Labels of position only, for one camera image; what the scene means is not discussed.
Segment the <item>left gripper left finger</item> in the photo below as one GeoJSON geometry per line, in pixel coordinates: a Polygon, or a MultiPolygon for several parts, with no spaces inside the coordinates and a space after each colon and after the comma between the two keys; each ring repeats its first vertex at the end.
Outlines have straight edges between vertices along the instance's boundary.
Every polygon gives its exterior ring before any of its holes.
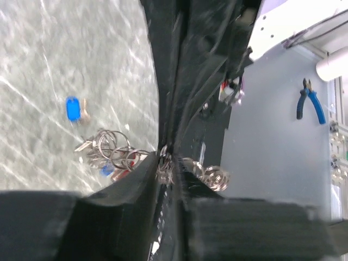
{"type": "Polygon", "coordinates": [[[86,197],[1,193],[1,260],[146,260],[156,206],[151,154],[126,177],[86,197]]]}

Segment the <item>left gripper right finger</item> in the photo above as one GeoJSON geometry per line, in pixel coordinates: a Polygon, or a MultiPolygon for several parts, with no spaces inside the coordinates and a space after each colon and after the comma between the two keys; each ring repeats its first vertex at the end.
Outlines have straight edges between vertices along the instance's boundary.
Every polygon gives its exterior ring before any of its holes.
{"type": "Polygon", "coordinates": [[[225,198],[174,159],[179,260],[320,260],[337,255],[328,225],[296,203],[225,198]]]}

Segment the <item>large silver keyring with rings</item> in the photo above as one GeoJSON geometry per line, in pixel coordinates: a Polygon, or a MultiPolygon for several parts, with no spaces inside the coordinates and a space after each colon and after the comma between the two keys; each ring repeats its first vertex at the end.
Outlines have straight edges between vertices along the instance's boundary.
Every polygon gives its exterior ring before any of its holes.
{"type": "MultiPolygon", "coordinates": [[[[100,128],[97,133],[74,148],[75,153],[85,152],[91,168],[99,169],[101,174],[118,182],[134,171],[149,151],[131,146],[128,137],[118,130],[100,128]]],[[[224,191],[231,175],[220,166],[204,167],[203,159],[183,158],[184,167],[212,191],[224,191]]]]}

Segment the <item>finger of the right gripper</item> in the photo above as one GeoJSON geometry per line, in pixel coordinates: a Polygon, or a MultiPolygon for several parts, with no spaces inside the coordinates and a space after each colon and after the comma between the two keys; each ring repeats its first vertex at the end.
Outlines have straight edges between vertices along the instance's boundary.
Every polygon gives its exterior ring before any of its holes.
{"type": "Polygon", "coordinates": [[[173,159],[225,76],[250,63],[261,1],[142,1],[159,92],[159,150],[173,159]]]}

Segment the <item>blue tagged key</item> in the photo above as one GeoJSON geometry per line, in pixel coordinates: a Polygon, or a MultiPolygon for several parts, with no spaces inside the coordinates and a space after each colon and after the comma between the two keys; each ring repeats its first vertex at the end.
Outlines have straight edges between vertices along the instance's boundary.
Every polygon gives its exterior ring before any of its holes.
{"type": "Polygon", "coordinates": [[[69,96],[66,99],[66,115],[70,122],[88,124],[91,116],[87,112],[87,100],[84,98],[81,101],[75,96],[69,96]]]}

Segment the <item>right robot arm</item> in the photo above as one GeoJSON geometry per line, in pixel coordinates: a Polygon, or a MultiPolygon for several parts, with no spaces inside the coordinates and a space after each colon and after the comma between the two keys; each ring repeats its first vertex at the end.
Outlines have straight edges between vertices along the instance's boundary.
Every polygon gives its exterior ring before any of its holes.
{"type": "Polygon", "coordinates": [[[159,157],[177,157],[190,122],[226,76],[347,1],[142,1],[159,92],[159,157]]]}

